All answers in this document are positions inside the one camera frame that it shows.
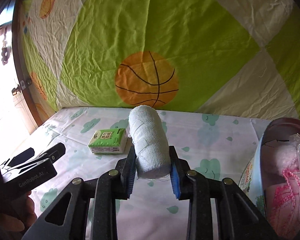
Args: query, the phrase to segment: finger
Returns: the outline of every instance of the finger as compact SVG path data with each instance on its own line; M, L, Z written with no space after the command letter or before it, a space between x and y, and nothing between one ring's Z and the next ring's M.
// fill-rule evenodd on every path
M26 210L29 214L34 214L34 202L30 197L26 200Z
M27 217L27 220L26 220L26 226L27 227L30 227L33 225L33 223L37 220L37 215L36 214L30 214L28 217Z
M21 232L25 229L24 224L14 217L0 213L0 225L7 231Z

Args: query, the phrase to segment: black curved line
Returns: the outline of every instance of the black curved line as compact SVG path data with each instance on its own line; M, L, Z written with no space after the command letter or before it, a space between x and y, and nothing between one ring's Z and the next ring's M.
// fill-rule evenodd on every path
M165 81L165 82L163 82L163 83L160 83L159 85L163 85L163 84L165 84L165 83L167 83L167 82L169 82L169 80L173 77L173 75L174 75L174 69L173 69L173 72L172 72L172 75L171 75L171 77L167 80L167 81Z
M133 92L133 93L137 93L137 94L157 94L157 93L152 93L152 92L137 92L137 91L133 91L133 90L129 90L129 89L126 89L126 88L122 88L122 87L119 87L117 85L115 85L117 88L120 88L120 89L123 89L123 90L127 90L129 92ZM165 91L165 92L160 92L160 94L164 94L164 93L170 93L170 92L174 92L174 91L178 91L178 89L175 89L175 90L170 90L170 91Z
M141 104L141 103L144 103L144 102L148 102L148 101L153 101L153 100L155 100L155 99L149 99L149 100L146 100L146 101L142 101L142 102L139 102L139 103L135 103L135 104L132 104L132 106L133 106L133 105L137 105L137 104Z
M152 107L154 107L154 105L158 102L159 95L160 95L160 81L159 81L159 74L158 74L157 66L155 65L154 58L152 57L150 51L149 51L149 54L150 54L150 57L152 58L152 61L153 61L153 64L154 64L154 68L155 68L155 73L157 74L157 81L158 81L158 95L157 95L157 100L154 102L154 104L152 106Z
M140 76L138 76L138 74L130 66L125 65L125 64L120 64L120 65L126 66L126 67L130 68L131 71L137 76L137 78L141 79L144 83L149 84L150 86L157 86L158 85L158 84L151 84L148 81L145 81L143 78L141 78Z

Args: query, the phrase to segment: tin container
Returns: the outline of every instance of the tin container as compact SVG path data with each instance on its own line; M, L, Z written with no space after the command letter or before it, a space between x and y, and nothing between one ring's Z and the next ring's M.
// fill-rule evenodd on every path
M259 211L266 216L264 189L269 185L263 185L262 167L260 157L261 147L270 141L288 141L289 136L300 134L300 120L292 117L283 117L272 121L264 131L255 155L245 168L240 179L240 189L250 198Z

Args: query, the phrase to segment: metal rivet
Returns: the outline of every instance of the metal rivet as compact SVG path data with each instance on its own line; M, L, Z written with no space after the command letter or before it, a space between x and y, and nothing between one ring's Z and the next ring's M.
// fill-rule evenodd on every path
M109 175L110 176L115 176L115 175L117 175L119 173L119 171L117 171L117 170L109 170Z
M72 180L72 184L78 185L78 184L81 183L81 181L82 181L82 179L80 179L80 178L75 178L75 179Z
M226 184L226 185L231 185L231 184L233 183L233 180L230 179L230 178L225 178L225 179L223 180L223 183Z
M189 170L189 171L187 171L187 174L189 176L195 176L195 175L197 175L197 172L195 170Z

